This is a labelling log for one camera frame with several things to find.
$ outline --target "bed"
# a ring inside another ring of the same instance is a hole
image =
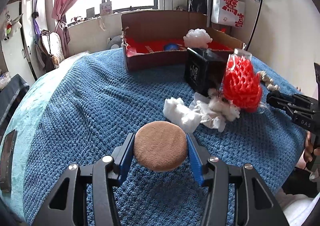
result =
[[[285,93],[296,89],[267,65],[252,58]],[[4,202],[29,224],[65,168],[93,164],[121,145],[127,134],[146,123],[165,120],[164,100],[181,97],[186,105],[194,91],[184,82],[184,66],[127,73],[122,49],[79,56],[60,64],[29,90],[12,117],[6,134],[18,130],[12,164],[12,193]],[[267,90],[263,87],[265,102]],[[223,133],[200,125],[195,136],[212,155],[233,165],[252,163],[275,193],[299,159],[304,131],[284,112],[241,112]],[[206,188],[193,179],[188,159],[171,172],[155,173],[132,162],[124,184],[115,191],[122,225],[199,225]],[[88,224],[94,225],[91,187]],[[228,212],[232,225],[233,208]]]

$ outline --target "wardrobe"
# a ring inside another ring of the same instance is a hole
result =
[[[15,19],[20,14],[23,14],[20,19],[22,28],[10,39],[1,41],[2,51],[0,50],[0,60],[4,59],[11,77],[19,74],[32,86],[38,78],[45,74],[38,61],[32,19],[32,13],[38,12],[36,22],[40,30],[48,29],[45,16],[45,0],[16,1],[8,4],[7,10],[11,19]],[[0,15],[0,22],[4,19],[5,11]]]

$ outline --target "black box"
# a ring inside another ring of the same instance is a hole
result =
[[[204,96],[208,96],[210,88],[219,90],[229,52],[202,48],[188,48],[187,52],[184,78],[191,88]]]

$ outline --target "metal screw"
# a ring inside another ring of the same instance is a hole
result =
[[[78,168],[77,164],[71,164],[69,165],[69,170],[76,170]]]
[[[102,158],[102,161],[105,163],[110,163],[112,161],[112,156],[105,156]]]
[[[244,168],[251,170],[253,168],[253,165],[251,165],[250,163],[246,163],[246,164],[244,164]]]
[[[217,158],[217,157],[210,157],[209,160],[210,160],[211,162],[217,163],[217,162],[219,161],[219,158]]]

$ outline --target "white tissue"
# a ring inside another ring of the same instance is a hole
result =
[[[189,30],[186,36],[183,37],[185,47],[196,47],[208,49],[207,43],[212,42],[212,38],[206,30],[197,28]]]
[[[197,105],[197,101],[201,101],[206,104],[209,104],[210,99],[203,96],[202,94],[200,94],[198,92],[195,92],[195,94],[193,95],[193,101],[189,105],[189,109],[193,110],[195,108],[195,106]]]
[[[185,133],[193,133],[201,121],[201,115],[185,106],[181,98],[166,99],[163,114],[172,123],[182,128]]]
[[[207,103],[198,100],[193,111],[201,114],[201,124],[211,129],[218,129],[219,132],[224,131],[226,119],[220,113],[212,111]]]

